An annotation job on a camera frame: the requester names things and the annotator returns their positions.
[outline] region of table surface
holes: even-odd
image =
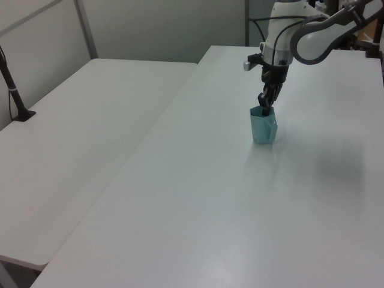
[[[382,287],[379,60],[295,61],[259,146],[254,52],[210,48],[34,288]]]
[[[0,132],[0,260],[42,269],[196,64],[93,60]]]

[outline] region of teal paper cup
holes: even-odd
[[[268,116],[263,116],[263,107],[257,106],[251,110],[251,126],[253,140],[257,144],[270,144],[275,140],[277,123],[273,107]]]

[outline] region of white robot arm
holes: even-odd
[[[344,37],[360,30],[384,13],[384,0],[355,0],[329,17],[304,0],[279,0],[268,26],[262,52],[251,55],[244,69],[263,66],[264,92],[259,103],[268,115],[286,80],[293,58],[305,64],[322,62]]]

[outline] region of table leg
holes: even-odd
[[[2,285],[4,288],[17,288],[17,285],[7,272],[7,270],[4,268],[2,262],[0,261],[0,285]]]

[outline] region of black clamp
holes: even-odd
[[[363,16],[364,8],[362,9],[359,4],[345,4],[344,7],[346,11],[351,15],[352,19],[355,21],[356,26],[359,30],[367,25],[367,21]]]

